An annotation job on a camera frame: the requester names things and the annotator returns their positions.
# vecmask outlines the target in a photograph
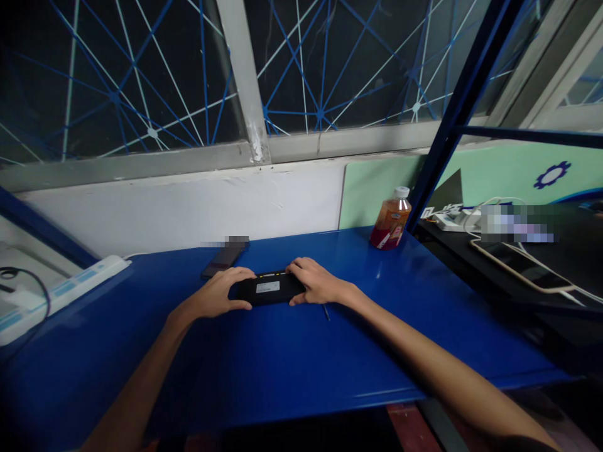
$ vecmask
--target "white phone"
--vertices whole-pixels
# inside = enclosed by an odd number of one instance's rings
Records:
[[[576,288],[568,280],[538,265],[505,243],[483,243],[480,239],[471,240],[470,243],[479,252],[534,290],[542,293],[559,293]]]

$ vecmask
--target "phone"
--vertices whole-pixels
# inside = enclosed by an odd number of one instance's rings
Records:
[[[539,292],[558,293],[575,289],[568,280],[538,265],[505,243],[483,243],[479,239],[471,240],[470,243],[479,252]]]
[[[218,254],[214,256],[212,261],[207,264],[207,267],[205,267],[201,273],[201,279],[210,279],[219,271],[224,271],[232,267],[244,249],[244,244],[230,244],[230,246],[222,248]]]

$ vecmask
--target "bottle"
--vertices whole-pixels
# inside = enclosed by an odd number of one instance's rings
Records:
[[[392,198],[383,201],[371,234],[371,243],[375,248],[388,250],[397,247],[400,243],[404,226],[412,209],[406,199],[409,193],[408,187],[396,187]]]

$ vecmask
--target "hand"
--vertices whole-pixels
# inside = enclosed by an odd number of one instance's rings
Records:
[[[331,301],[347,304],[356,292],[361,293],[355,285],[331,275],[309,257],[298,257],[287,267],[286,272],[293,273],[306,286],[306,291],[294,296],[289,306]]]
[[[192,323],[200,317],[218,317],[234,309],[251,309],[251,304],[244,300],[231,300],[228,291],[234,283],[244,279],[255,278],[256,275],[245,267],[233,267],[220,271],[197,292],[193,293],[171,315]]]

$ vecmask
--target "bottle cap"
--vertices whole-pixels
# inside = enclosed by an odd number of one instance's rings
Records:
[[[410,188],[408,187],[396,187],[394,189],[394,197],[396,198],[408,198]]]

